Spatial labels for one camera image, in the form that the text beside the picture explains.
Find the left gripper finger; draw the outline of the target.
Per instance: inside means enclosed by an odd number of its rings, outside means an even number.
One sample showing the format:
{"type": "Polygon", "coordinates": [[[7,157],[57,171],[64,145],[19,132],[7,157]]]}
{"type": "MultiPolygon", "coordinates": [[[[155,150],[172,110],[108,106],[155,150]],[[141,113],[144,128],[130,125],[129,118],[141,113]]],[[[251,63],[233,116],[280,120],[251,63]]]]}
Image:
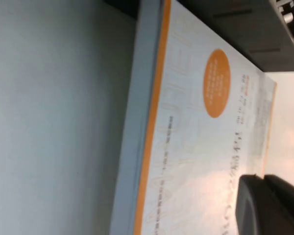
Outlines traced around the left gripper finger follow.
{"type": "Polygon", "coordinates": [[[294,186],[275,175],[242,175],[236,221],[240,235],[294,235],[294,186]]]}

